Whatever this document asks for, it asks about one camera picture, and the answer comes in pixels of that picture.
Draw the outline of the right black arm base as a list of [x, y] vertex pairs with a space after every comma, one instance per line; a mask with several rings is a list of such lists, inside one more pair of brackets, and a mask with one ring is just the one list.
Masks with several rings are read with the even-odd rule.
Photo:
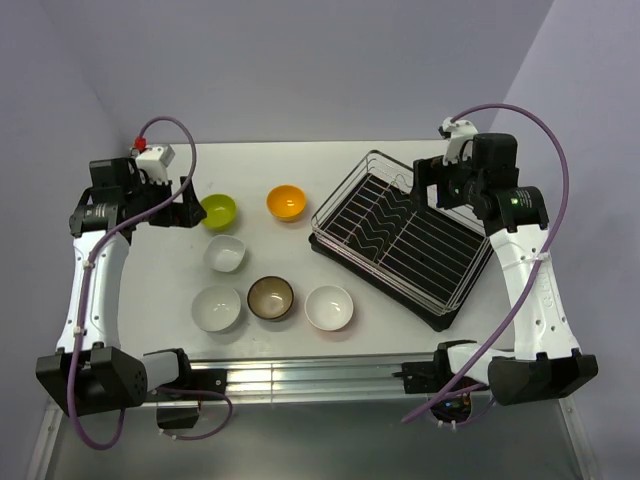
[[[402, 363], [400, 370], [392, 376], [402, 381], [404, 393], [409, 395], [435, 394], [449, 381], [449, 375], [433, 360]], [[447, 398], [431, 408], [431, 414], [437, 421], [447, 424], [469, 420], [472, 413], [471, 391], [460, 394], [454, 392], [478, 385], [475, 380], [463, 377], [455, 384]]]

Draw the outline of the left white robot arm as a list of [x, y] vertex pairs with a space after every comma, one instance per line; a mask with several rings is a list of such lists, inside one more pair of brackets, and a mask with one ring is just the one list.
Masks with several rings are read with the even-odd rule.
[[167, 146], [136, 158], [93, 161], [92, 184], [69, 219], [75, 271], [68, 314], [54, 354], [38, 358], [36, 377], [68, 416], [86, 416], [141, 405], [160, 388], [183, 399], [195, 386], [187, 354], [171, 348], [134, 357], [121, 348], [119, 294], [124, 264], [136, 229], [145, 223], [193, 228], [205, 212], [185, 177], [181, 201], [172, 199]]

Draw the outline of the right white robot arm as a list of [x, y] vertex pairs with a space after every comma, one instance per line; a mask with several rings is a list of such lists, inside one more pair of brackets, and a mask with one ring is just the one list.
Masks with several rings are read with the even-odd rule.
[[598, 373], [595, 356], [584, 354], [574, 336], [555, 280], [550, 225], [542, 193], [518, 183], [517, 141], [504, 133], [446, 133], [443, 155], [413, 164], [412, 200], [427, 204], [435, 187], [437, 207], [468, 206], [482, 222], [497, 256], [514, 327], [511, 351], [461, 341], [437, 350], [433, 378], [444, 398], [466, 377], [489, 388], [501, 406], [561, 399]]

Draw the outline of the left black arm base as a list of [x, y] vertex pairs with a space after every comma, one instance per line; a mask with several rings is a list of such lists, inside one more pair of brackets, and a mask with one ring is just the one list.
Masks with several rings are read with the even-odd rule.
[[145, 401], [156, 406], [156, 424], [162, 432], [199, 437], [220, 431], [230, 420], [226, 386], [225, 369], [193, 370], [186, 384], [169, 386], [189, 394], [171, 393], [164, 387], [149, 392]]

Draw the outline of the white ribbed bowl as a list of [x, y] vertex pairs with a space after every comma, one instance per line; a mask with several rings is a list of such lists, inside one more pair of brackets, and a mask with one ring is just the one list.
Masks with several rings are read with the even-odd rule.
[[193, 299], [191, 317], [206, 332], [221, 332], [232, 327], [241, 313], [238, 292], [229, 286], [213, 285], [203, 289]]

